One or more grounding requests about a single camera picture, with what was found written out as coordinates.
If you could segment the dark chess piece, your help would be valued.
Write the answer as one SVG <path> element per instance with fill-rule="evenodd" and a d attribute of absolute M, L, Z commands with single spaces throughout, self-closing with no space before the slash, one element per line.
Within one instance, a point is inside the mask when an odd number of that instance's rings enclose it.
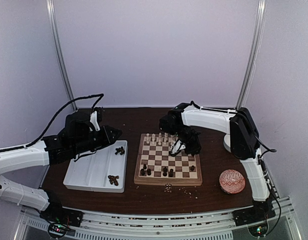
<path fill-rule="evenodd" d="M 168 169 L 166 167 L 163 168 L 163 176 L 166 177 L 168 174 Z"/>

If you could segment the white plastic divided tray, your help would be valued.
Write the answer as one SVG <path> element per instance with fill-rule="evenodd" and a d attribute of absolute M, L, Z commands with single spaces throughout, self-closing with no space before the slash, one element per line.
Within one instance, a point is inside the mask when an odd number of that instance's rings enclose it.
<path fill-rule="evenodd" d="M 124 147 L 124 155 L 115 155 L 115 149 Z M 118 140 L 111 146 L 98 150 L 96 153 L 81 157 L 78 161 L 71 160 L 63 180 L 67 189 L 123 193 L 127 166 L 128 142 Z M 110 184 L 108 176 L 119 176 L 118 186 Z"/>

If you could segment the wooden chess board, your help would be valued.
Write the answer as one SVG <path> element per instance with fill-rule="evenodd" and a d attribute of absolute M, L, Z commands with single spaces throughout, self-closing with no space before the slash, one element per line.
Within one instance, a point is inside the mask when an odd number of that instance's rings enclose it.
<path fill-rule="evenodd" d="M 200 156 L 187 155 L 182 150 L 176 156 L 170 156 L 170 146 L 150 146 L 144 144 L 144 135 L 141 134 L 138 156 L 136 161 L 134 183 L 138 185 L 153 186 L 201 186 L 203 183 Z M 151 175 L 140 174 L 143 165 L 147 164 L 147 169 L 151 169 Z M 190 171 L 190 167 L 194 165 L 196 171 Z M 163 168 L 168 169 L 167 176 L 163 176 Z M 174 176 L 169 177 L 170 169 L 174 170 Z"/>

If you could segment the dark chess piece corner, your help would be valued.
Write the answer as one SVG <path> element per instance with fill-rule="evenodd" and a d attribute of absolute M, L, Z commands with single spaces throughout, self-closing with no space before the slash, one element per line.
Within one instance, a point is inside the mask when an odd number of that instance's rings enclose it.
<path fill-rule="evenodd" d="M 142 176 L 145 175 L 145 170 L 144 170 L 143 168 L 140 170 L 140 174 L 141 174 Z"/>

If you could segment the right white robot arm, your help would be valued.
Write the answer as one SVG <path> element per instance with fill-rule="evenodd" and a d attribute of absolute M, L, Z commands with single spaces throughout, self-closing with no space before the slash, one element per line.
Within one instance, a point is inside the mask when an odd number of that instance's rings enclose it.
<path fill-rule="evenodd" d="M 270 197 L 265 170 L 260 162 L 261 147 L 259 132 L 247 108 L 215 109 L 200 107 L 193 101 L 180 103 L 160 118 L 159 129 L 177 137 L 170 155 L 180 151 L 197 155 L 201 151 L 198 132 L 194 127 L 216 130 L 225 134 L 223 144 L 243 165 L 257 204 L 250 209 L 250 217 L 260 221 L 269 213 L 266 203 Z"/>

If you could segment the dark chess pieces upper pile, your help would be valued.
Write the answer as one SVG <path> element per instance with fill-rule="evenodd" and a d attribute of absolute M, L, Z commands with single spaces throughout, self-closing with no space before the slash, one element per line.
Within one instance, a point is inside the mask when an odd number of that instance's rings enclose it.
<path fill-rule="evenodd" d="M 125 154 L 125 149 L 124 147 L 118 147 L 115 149 L 115 155 L 124 155 Z"/>

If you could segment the white chess pieces group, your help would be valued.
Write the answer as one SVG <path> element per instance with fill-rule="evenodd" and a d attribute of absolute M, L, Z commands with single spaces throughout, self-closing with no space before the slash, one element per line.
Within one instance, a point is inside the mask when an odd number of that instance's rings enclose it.
<path fill-rule="evenodd" d="M 144 144 L 155 147 L 170 147 L 177 138 L 168 133 L 146 133 L 144 135 Z"/>

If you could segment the dark chess pieces lower pile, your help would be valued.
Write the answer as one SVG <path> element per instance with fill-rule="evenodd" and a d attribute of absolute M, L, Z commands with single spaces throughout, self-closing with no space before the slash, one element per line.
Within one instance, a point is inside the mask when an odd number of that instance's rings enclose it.
<path fill-rule="evenodd" d="M 109 179 L 109 182 L 111 185 L 115 185 L 115 186 L 118 186 L 119 183 L 118 183 L 118 180 L 119 180 L 119 176 L 118 175 L 109 175 L 108 176 L 108 179 Z"/>

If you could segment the white ceramic bowl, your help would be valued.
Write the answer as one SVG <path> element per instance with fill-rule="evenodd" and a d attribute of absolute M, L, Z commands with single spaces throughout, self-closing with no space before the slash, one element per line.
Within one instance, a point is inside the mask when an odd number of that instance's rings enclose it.
<path fill-rule="evenodd" d="M 223 145 L 228 152 L 231 152 L 231 136 L 229 134 L 224 136 Z"/>

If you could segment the red patterned bowl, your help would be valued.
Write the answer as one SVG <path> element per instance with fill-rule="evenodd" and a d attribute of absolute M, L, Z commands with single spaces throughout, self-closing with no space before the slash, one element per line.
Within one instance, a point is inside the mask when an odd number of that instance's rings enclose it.
<path fill-rule="evenodd" d="M 246 186 L 244 176 L 234 169 L 223 171 L 219 176 L 219 183 L 222 191 L 230 195 L 242 192 Z"/>

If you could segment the aluminium front rail frame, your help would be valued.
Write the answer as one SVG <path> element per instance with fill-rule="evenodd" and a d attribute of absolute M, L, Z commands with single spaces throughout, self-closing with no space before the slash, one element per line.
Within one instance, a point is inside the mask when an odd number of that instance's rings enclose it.
<path fill-rule="evenodd" d="M 274 203 L 276 216 L 238 226 L 233 209 L 211 212 L 135 215 L 83 211 L 81 225 L 72 227 L 64 240 L 254 240 L 258 226 L 269 228 L 266 240 L 301 240 L 294 208 L 288 197 Z"/>

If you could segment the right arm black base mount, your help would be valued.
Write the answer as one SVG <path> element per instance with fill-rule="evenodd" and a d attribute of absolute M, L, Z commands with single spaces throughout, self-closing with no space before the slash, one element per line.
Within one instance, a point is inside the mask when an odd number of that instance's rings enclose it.
<path fill-rule="evenodd" d="M 255 206 L 235 210 L 232 212 L 233 219 L 236 226 L 250 225 L 257 222 L 263 222 L 266 219 L 273 218 L 276 216 L 276 213 L 273 209 L 265 212 L 263 209 L 256 208 Z"/>

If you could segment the right aluminium corner post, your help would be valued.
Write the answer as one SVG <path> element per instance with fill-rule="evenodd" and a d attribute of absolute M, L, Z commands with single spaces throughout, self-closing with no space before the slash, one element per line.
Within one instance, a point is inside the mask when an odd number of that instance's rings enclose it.
<path fill-rule="evenodd" d="M 267 0 L 258 1 L 258 10 L 255 21 L 254 34 L 251 44 L 251 49 L 248 57 L 247 67 L 244 74 L 243 84 L 236 103 L 236 109 L 242 107 L 247 100 L 252 79 L 256 69 L 256 59 L 261 48 L 261 41 L 263 37 L 264 22 L 266 17 Z"/>

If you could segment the aluminium corner post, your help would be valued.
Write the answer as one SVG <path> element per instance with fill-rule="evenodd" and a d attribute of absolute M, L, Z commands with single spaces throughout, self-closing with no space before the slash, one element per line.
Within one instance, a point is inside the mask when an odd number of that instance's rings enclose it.
<path fill-rule="evenodd" d="M 255 21 L 254 34 L 251 44 L 251 49 L 248 57 L 247 67 L 244 74 L 243 84 L 236 103 L 236 109 L 242 107 L 247 100 L 252 79 L 256 69 L 256 59 L 261 48 L 261 41 L 263 37 L 264 22 L 266 17 L 267 0 L 258 1 L 258 10 Z"/>
<path fill-rule="evenodd" d="M 60 69 L 61 78 L 64 84 L 65 92 L 69 100 L 74 99 L 73 91 L 69 82 L 68 73 L 65 65 L 63 52 L 61 49 L 61 42 L 59 38 L 59 32 L 57 27 L 57 20 L 55 14 L 55 7 L 53 0 L 46 0 L 47 14 L 50 22 L 51 32 L 53 36 L 54 47 L 56 51 L 56 58 Z"/>

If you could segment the left aluminium corner post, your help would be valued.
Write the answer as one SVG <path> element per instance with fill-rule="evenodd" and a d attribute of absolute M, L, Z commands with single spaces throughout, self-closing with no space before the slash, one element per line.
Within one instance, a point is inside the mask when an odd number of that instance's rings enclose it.
<path fill-rule="evenodd" d="M 56 58 L 60 69 L 61 78 L 64 84 L 65 92 L 69 100 L 74 99 L 73 91 L 69 82 L 68 73 L 65 65 L 63 52 L 61 49 L 61 42 L 59 38 L 59 32 L 57 27 L 57 20 L 55 14 L 55 7 L 53 0 L 46 0 L 47 14 L 50 22 L 51 32 L 53 36 L 54 47 L 56 51 Z"/>

